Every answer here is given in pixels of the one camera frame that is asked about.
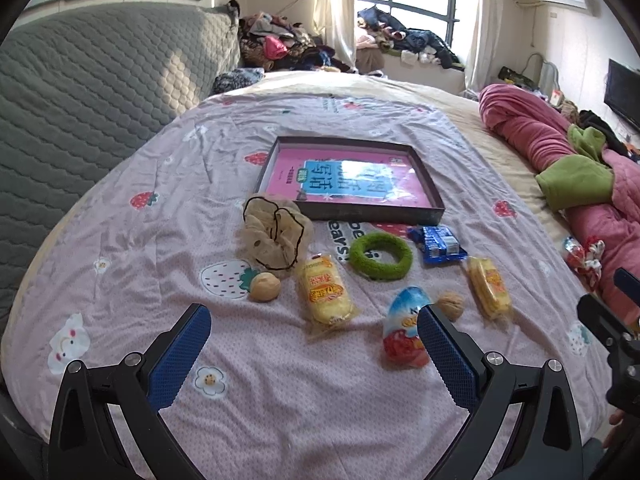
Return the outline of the person's right hand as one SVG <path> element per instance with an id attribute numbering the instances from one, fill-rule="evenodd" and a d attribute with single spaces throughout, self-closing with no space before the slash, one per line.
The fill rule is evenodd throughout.
<path id="1" fill-rule="evenodd" d="M 611 414 L 611 416 L 608 418 L 608 423 L 610 424 L 611 428 L 603 441 L 604 448 L 609 448 L 612 442 L 615 440 L 616 434 L 620 429 L 620 425 L 622 424 L 622 421 L 624 420 L 625 415 L 626 413 L 624 411 L 615 410 Z"/>

